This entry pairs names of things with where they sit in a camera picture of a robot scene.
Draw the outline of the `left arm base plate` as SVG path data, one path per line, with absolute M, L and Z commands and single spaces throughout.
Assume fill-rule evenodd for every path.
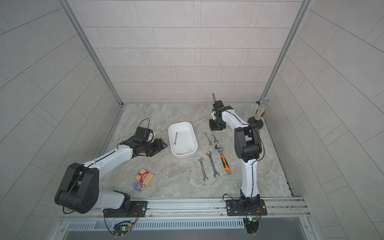
M 148 201 L 124 202 L 119 209 L 104 209 L 106 218 L 143 218 L 146 215 Z

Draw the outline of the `long silver open-end wrench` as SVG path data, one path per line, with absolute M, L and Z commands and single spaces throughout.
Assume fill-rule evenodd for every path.
M 203 159 L 202 159 L 202 158 L 198 158 L 198 161 L 199 161 L 200 166 L 201 166 L 201 169 L 202 169 L 202 173 L 203 173 L 203 181 L 204 181 L 204 182 L 207 182 L 207 181 L 209 180 L 209 178 L 208 178 L 207 175 L 206 175 L 206 171 L 205 171 L 204 164 L 203 164 Z

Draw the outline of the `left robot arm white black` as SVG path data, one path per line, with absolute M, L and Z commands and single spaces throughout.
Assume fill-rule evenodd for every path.
M 120 191 L 100 191 L 101 179 L 132 158 L 142 154 L 152 157 L 167 147 L 162 139 L 144 141 L 131 137 L 99 158 L 84 164 L 73 163 L 63 176 L 54 202 L 63 210 L 69 209 L 80 214 L 101 209 L 107 218 L 128 217 L 133 212 L 131 196 Z

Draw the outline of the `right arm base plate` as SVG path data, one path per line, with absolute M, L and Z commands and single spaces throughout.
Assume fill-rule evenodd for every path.
M 227 214 L 230 217 L 234 217 L 234 216 L 247 216 L 247 217 L 262 216 L 262 217 L 264 217 L 264 216 L 268 215 L 265 201 L 262 199 L 260 200 L 259 206 L 250 207 L 246 211 L 242 209 L 242 207 L 240 205 L 240 200 L 228 199 L 228 200 L 225 200 L 225 203 L 226 203 Z

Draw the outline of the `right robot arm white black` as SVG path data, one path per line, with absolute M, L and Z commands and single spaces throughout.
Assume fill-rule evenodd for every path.
M 210 129 L 221 131 L 226 126 L 234 130 L 234 149 L 238 159 L 242 160 L 242 187 L 239 199 L 241 208 L 246 211 L 260 207 L 261 198 L 257 184 L 257 166 L 260 154 L 264 152 L 259 129 L 242 120 L 233 109 L 223 107 L 212 109 Z

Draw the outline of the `large silver combination wrench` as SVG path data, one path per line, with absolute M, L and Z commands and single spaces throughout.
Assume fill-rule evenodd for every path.
M 214 178 L 215 178 L 215 179 L 220 178 L 220 174 L 217 172 L 216 167 L 215 167 L 215 164 L 214 164 L 214 161 L 213 161 L 213 158 L 212 158 L 212 152 L 207 151 L 206 154 L 207 154 L 207 156 L 208 156 L 208 158 L 209 158 L 209 160 L 210 160 L 211 166 L 212 166 L 212 168 L 213 168 L 213 175 L 214 175 Z

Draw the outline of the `white plastic storage box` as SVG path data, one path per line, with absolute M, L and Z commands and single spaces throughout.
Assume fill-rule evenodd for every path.
M 178 132 L 178 138 L 177 144 L 174 145 L 176 132 Z M 172 124 L 168 128 L 168 134 L 171 143 L 171 151 L 176 158 L 187 158 L 196 153 L 198 143 L 191 123 L 180 122 Z

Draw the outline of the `orange handled adjustable wrench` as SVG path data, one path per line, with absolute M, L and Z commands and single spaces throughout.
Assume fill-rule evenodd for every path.
M 215 145 L 215 150 L 220 154 L 221 161 L 223 163 L 223 167 L 228 175 L 231 174 L 231 169 L 229 167 L 229 164 L 224 156 L 223 148 L 220 145 Z

